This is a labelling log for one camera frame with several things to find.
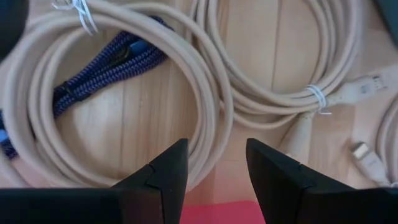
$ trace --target blue braided cable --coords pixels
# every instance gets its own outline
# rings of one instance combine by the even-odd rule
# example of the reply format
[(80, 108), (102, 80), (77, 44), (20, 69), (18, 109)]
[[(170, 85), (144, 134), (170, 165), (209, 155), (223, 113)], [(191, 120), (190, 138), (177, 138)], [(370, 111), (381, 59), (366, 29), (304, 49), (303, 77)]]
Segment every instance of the blue braided cable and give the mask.
[[(160, 17), (152, 18), (172, 29)], [(166, 58), (166, 54), (140, 37), (126, 31), (120, 32), (82, 71), (54, 88), (54, 118), (58, 118), (73, 104), (87, 99), (98, 90), (141, 75), (160, 65)], [(1, 110), (0, 145), (10, 160), (17, 156), (8, 139)]]

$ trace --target wooden surface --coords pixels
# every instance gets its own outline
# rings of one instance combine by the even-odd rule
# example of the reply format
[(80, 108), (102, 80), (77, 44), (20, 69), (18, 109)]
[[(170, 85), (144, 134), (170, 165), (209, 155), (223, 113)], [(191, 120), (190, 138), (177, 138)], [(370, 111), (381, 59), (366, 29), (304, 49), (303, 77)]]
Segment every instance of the wooden surface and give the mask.
[[(184, 12), (190, 6), (187, 0), (162, 2)], [(364, 2), (364, 47), (348, 79), (398, 63), (398, 53), (373, 5)], [(39, 4), (32, 13), (40, 14), (48, 8)], [(319, 39), (305, 1), (221, 0), (219, 18), (228, 52), (247, 76), (281, 93), (299, 90), (308, 83), (317, 62)], [(166, 20), (182, 32), (179, 24)], [(108, 30), (94, 39), (88, 37), (71, 49), (60, 68), (59, 81), (76, 74), (113, 34)], [(358, 106), (332, 108), (330, 116), (318, 115), (308, 150), (302, 155), (308, 158), (309, 166), (353, 187), (372, 187), (351, 163), (349, 150), (358, 141), (372, 146), (393, 95), (390, 91)], [(100, 91), (70, 109), (57, 124), (69, 148), (88, 166), (104, 175), (123, 178), (176, 140), (189, 138), (195, 120), (192, 91), (176, 64), (167, 61), (141, 77)], [(287, 128), (253, 131), (235, 124), (223, 158), (205, 181), (187, 194), (186, 203), (255, 200), (246, 168), (246, 139), (257, 138), (277, 147)], [(23, 174), (32, 172), (22, 161), (14, 164)], [(39, 176), (30, 181), (38, 187), (48, 186)], [(9, 186), (4, 178), (0, 178), (0, 184)]]

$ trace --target cable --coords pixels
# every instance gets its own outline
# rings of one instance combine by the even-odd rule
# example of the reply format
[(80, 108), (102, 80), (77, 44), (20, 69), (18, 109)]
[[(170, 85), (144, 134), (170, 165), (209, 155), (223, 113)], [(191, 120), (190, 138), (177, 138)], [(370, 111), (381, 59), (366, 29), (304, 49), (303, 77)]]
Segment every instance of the cable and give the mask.
[[(161, 18), (153, 18), (167, 26)], [(141, 75), (161, 64), (166, 58), (161, 50), (145, 40), (125, 31), (120, 32), (81, 72), (55, 87), (54, 118), (57, 119), (69, 107), (89, 98), (98, 90)], [(5, 137), (0, 139), (2, 150), (9, 159), (15, 158), (17, 152), (7, 136), (1, 110), (0, 131), (4, 131), (5, 134)]]
[[(122, 7), (102, 0), (86, 2), (99, 30), (117, 27), (142, 37), (173, 59), (191, 84), (198, 119), (188, 146), (188, 190), (194, 188), (221, 157), (233, 123), (231, 87), (216, 47), (193, 20), (164, 4), (134, 3)], [(206, 63), (181, 36), (141, 13), (162, 14), (181, 22), (195, 34), (211, 63)], [(32, 169), (61, 187), (104, 187), (118, 181), (96, 173), (74, 157), (52, 116), (57, 68), (67, 50), (84, 35), (87, 34), (76, 13), (51, 12), (34, 19), (12, 54), (6, 80), (3, 113), (12, 144)], [(224, 109), (222, 128), (220, 98)], [(28, 187), (5, 156), (0, 155), (0, 170), (12, 183)]]
[[(332, 96), (349, 72), (361, 44), (362, 12), (359, 0), (304, 0), (317, 20), (320, 51), (312, 74), (311, 86), (318, 94), (303, 86), (296, 93), (274, 93), (258, 85), (244, 74), (228, 55), (217, 27), (218, 1), (195, 0), (190, 17), (207, 31), (228, 69), (234, 100), (234, 120), (245, 127), (266, 130), (297, 121), (287, 134), (280, 150), (296, 154), (305, 138), (311, 134), (314, 111), (321, 107), (345, 103)], [(187, 32), (187, 40), (192, 36)], [(260, 123), (253, 117), (267, 114), (280, 115), (276, 121)]]
[(353, 150), (354, 161), (362, 174), (380, 187), (398, 188), (398, 95), (383, 116), (376, 136), (376, 150), (360, 143)]
[[(395, 89), (398, 86), (396, 70), (396, 66), (387, 67), (345, 82), (337, 91), (328, 96), (328, 107), (338, 104), (355, 105), (388, 89)], [(279, 148), (282, 152), (286, 152), (292, 157), (297, 157), (300, 154), (311, 135), (315, 114), (316, 111), (299, 114), (297, 121), (291, 125), (280, 144)]]

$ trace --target coiled cable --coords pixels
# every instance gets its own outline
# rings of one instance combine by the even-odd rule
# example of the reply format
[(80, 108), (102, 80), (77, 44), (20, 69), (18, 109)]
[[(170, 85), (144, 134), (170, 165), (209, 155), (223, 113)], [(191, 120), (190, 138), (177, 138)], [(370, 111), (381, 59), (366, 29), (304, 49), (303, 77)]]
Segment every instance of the coiled cable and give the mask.
[[(233, 123), (233, 99), (224, 63), (211, 39), (195, 22), (177, 10), (158, 3), (116, 6), (86, 0), (97, 27), (117, 27), (152, 43), (174, 60), (191, 84), (198, 119), (189, 142), (188, 190), (212, 170), (221, 157)], [(179, 22), (203, 46), (201, 54), (184, 38), (144, 14), (161, 14)], [(86, 35), (75, 13), (51, 12), (31, 21), (15, 49), (7, 74), (4, 121), (9, 138), (31, 168), (60, 187), (106, 187), (118, 180), (104, 177), (73, 156), (59, 135), (52, 115), (53, 84), (67, 50)], [(219, 127), (220, 98), (224, 123)], [(0, 169), (18, 187), (27, 183), (4, 154)]]
[[(167, 26), (159, 17), (156, 21)], [(57, 119), (75, 103), (89, 98), (98, 90), (113, 83), (132, 78), (158, 66), (166, 55), (139, 37), (120, 32), (81, 72), (54, 88), (53, 115)], [(9, 159), (17, 156), (2, 120), (0, 110), (1, 149)]]
[[(361, 5), (359, 0), (304, 0), (317, 20), (320, 52), (310, 84), (315, 85), (326, 99), (349, 72), (359, 49), (361, 37)], [(228, 69), (234, 100), (234, 119), (254, 129), (282, 126), (299, 113), (312, 113), (318, 108), (319, 97), (308, 89), (279, 94), (258, 85), (233, 62), (228, 55), (217, 27), (217, 0), (194, 0), (190, 11), (200, 27), (205, 29)], [(253, 116), (277, 114), (276, 121), (260, 123)]]
[(398, 187), (398, 145), (396, 141), (398, 124), (398, 95), (387, 109), (376, 138), (376, 152), (379, 155), (387, 175), (388, 185)]

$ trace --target black plastic object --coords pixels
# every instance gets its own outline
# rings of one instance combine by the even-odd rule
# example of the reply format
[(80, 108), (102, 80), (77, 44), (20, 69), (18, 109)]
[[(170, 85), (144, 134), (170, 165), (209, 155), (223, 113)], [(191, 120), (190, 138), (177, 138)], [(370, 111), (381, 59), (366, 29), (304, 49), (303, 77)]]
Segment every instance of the black plastic object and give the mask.
[(0, 190), (0, 223), (166, 223), (180, 221), (188, 175), (181, 139), (110, 189)]
[(398, 223), (398, 189), (355, 190), (255, 139), (246, 159), (267, 224)]
[(398, 1), (397, 0), (374, 0), (384, 22), (386, 23), (391, 37), (398, 46)]
[(29, 0), (0, 0), (0, 62), (24, 32), (28, 11)]

